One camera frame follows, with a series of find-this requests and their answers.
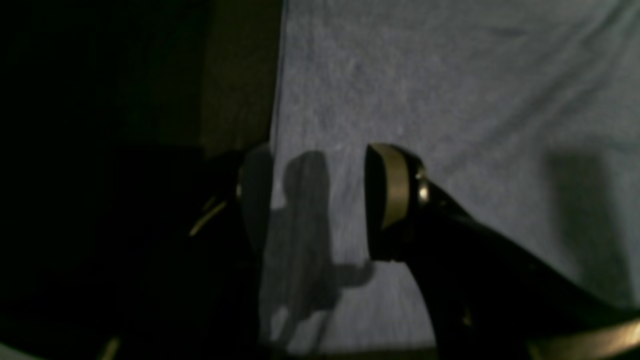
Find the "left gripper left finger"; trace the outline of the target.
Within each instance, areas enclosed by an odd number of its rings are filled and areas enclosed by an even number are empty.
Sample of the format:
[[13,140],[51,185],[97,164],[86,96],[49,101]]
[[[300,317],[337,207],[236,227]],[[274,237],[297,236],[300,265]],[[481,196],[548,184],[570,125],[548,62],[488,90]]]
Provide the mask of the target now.
[[268,236],[274,158],[269,144],[245,153],[238,173],[237,199],[250,247],[262,260]]

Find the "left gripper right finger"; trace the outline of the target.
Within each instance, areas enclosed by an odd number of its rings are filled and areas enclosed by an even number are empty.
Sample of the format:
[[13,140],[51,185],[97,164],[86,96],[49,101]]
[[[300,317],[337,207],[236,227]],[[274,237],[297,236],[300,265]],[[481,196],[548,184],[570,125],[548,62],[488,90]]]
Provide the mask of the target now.
[[370,143],[365,151],[364,185],[370,259],[402,261],[415,241],[416,218],[430,200],[425,165],[402,146]]

